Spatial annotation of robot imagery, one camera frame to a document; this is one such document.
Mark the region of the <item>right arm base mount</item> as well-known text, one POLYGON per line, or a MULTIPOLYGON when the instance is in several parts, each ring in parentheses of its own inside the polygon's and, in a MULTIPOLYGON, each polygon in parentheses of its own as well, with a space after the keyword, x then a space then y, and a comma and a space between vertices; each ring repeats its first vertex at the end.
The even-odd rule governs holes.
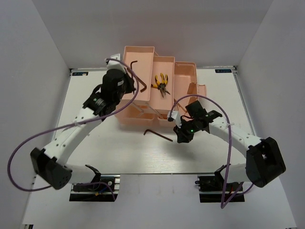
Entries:
MULTIPOLYGON (((223 185, 216 181, 215 176, 198 176, 194 182, 195 187, 199 189, 200 203, 221 203, 223 185)), ((237 190, 240 183, 229 183, 226 186, 224 202, 237 190)), ((230 202, 245 202, 243 188, 231 199, 230 202)))

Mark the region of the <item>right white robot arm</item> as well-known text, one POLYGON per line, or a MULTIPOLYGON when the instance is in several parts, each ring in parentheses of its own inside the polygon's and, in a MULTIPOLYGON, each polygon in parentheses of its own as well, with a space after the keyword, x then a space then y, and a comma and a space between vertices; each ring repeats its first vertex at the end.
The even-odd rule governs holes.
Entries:
POLYGON ((235 148, 245 157, 244 164, 222 166, 215 171, 215 184, 227 190, 232 183, 251 182, 264 187, 286 171, 286 166, 275 139, 259 138, 233 124, 217 111, 207 112, 199 101, 187 105, 189 117, 183 119, 177 111, 170 111, 168 121, 175 122, 174 132, 178 143, 189 143, 194 133, 206 131, 235 148))

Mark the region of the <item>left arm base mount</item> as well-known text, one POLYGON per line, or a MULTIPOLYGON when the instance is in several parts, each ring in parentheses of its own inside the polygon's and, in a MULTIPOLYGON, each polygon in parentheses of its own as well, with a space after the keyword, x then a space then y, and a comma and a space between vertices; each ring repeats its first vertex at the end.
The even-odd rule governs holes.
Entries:
POLYGON ((102 174, 90 165, 74 166, 69 201, 114 202, 119 194, 120 178, 119 174, 102 174))

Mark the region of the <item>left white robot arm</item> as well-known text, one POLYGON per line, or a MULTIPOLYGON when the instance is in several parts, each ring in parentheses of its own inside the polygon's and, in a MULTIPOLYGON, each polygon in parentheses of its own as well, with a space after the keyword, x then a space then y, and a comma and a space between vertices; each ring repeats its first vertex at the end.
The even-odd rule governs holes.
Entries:
POLYGON ((84 183, 89 190, 100 187, 100 172, 90 166, 71 166, 67 161, 83 139, 111 114, 125 94, 135 91, 134 80, 126 70, 110 69, 83 103, 75 124, 65 128, 43 149, 35 148, 30 157, 34 171, 54 189, 68 183, 84 183))

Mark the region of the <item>pink plastic tool box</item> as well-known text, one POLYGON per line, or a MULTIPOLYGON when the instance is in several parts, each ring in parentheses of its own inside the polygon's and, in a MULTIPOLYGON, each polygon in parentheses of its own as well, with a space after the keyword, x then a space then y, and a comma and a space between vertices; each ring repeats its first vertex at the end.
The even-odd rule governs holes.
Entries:
POLYGON ((129 126, 174 127, 167 114, 173 109, 188 116, 185 107, 196 101, 196 95, 206 95, 206 86, 197 81, 196 65, 193 62, 176 62, 172 56, 159 56, 152 46, 126 46, 123 62, 146 83, 139 84, 137 96, 126 94, 118 108, 133 97, 135 100, 117 113, 119 124, 129 126))

